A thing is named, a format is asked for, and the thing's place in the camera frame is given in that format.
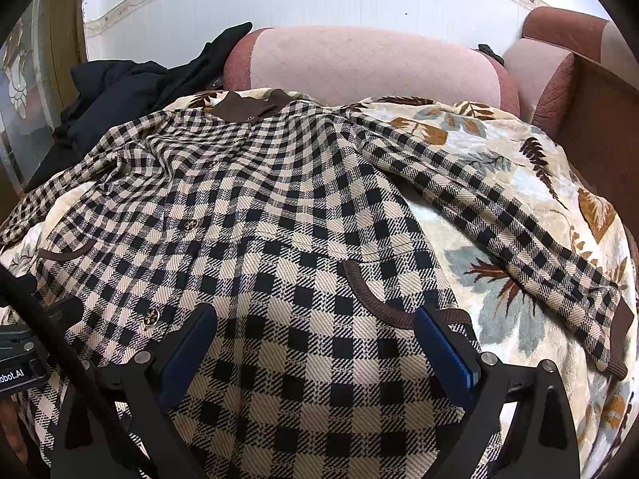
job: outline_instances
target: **blanket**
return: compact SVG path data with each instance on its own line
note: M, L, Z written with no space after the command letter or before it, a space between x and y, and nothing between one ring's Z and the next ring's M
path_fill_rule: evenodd
M205 92L183 97L167 109L206 109L224 95ZM516 197L555 240L616 282L627 304L636 304L636 270L621 219L604 198L586 190L563 150L541 130L480 103L449 106L417 97L382 97L350 107L441 146L474 167ZM624 343L627 377L610 380L587 360L577 339L552 312L512 279L500 260L472 243L410 185L397 180L397 186L433 247L458 305L471 315L482 348L508 363L536 365L542 358L557 363L577 428L582 475L591 477L621 444L636 415L631 408L637 387L636 318ZM81 193L73 192L65 198L68 205ZM52 216L53 212L44 223L56 221L59 212ZM29 267L34 249L46 239L31 230L2 254L2 263L15 260L14 269ZM512 411L505 409L502 435L511 416Z

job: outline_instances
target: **plaid garment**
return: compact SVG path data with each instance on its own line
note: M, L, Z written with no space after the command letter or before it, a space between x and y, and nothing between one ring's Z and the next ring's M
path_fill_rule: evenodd
M185 110L115 127L27 196L0 241L20 238L58 196L98 177L44 246L90 248L34 269L43 302L68 293L84 301L67 333L82 358L128 361L210 304L218 333L173 419L212 477L420 477L461 412L412 333L373 317L337 263L358 261L370 290L398 310L456 302L382 171L407 178L527 291L576 318L605 368L614 284L582 269L472 167L352 110L295 101L254 125ZM560 276L563 263L570 272ZM63 387L53 372L28 393L45 455ZM496 436L476 475L499 444Z

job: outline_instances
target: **black and beige checkered fabric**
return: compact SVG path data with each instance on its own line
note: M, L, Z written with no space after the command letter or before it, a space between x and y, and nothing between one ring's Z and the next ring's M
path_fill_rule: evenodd
M185 110L115 127L27 196L0 241L97 179L44 248L95 244L33 269L44 303L83 300L67 338L95 365L152 350L199 303L215 308L215 340L172 414L211 477L421 477L461 413L412 332L373 317L338 270L359 262L373 294L398 310L456 304L384 172L502 257L605 368L616 287L472 167L356 111L295 101L256 124ZM24 401L45 455L64 385L54 372ZM499 446L496 436L476 477Z

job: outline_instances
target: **black cloth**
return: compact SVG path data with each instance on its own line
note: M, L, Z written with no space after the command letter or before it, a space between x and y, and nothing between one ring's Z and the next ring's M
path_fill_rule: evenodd
M193 61L167 69L156 62L90 61L71 69L78 98L60 114L54 145L31 177L30 192L84 158L110 127L162 110L178 97L202 91L222 75L236 43L252 23L227 28Z

